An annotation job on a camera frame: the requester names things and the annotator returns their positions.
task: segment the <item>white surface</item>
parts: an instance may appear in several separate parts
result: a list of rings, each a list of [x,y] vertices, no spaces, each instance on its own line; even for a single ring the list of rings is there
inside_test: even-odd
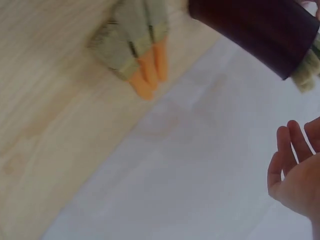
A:
[[[277,128],[320,115],[319,85],[301,95],[223,38],[140,121],[43,240],[293,240],[295,230],[308,239],[309,222],[268,197],[266,172]]]

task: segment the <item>human hand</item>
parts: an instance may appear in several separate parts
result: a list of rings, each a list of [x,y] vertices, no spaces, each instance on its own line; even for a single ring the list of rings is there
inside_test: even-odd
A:
[[[304,8],[308,5],[308,3],[316,3],[318,9],[315,13],[315,17],[320,20],[320,0],[296,0],[296,2]]]
[[[320,118],[304,126],[313,155],[299,124],[289,121],[277,130],[278,151],[268,169],[269,195],[312,222],[320,223]],[[291,147],[296,152],[297,161]]]

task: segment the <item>orange fingertip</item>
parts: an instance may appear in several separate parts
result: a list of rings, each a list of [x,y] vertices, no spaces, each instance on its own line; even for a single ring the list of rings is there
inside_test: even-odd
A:
[[[167,37],[153,45],[155,67],[161,82],[168,80]]]
[[[152,49],[147,51],[143,56],[137,59],[140,64],[145,81],[150,85],[152,90],[158,87],[158,75],[155,66],[154,52]]]
[[[141,70],[137,70],[129,79],[129,83],[136,93],[144,100],[150,101],[154,98],[151,86],[144,80]]]

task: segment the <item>dark purple cylinder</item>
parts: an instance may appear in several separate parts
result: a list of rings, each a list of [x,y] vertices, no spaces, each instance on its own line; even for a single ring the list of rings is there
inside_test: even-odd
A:
[[[189,0],[189,13],[283,80],[302,62],[320,22],[294,0]]]

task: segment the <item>wood grain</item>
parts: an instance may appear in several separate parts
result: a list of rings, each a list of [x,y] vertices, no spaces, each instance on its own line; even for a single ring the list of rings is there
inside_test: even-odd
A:
[[[219,37],[167,0],[170,80],[146,102],[86,49],[114,2],[0,0],[0,240],[39,239],[128,131]]]

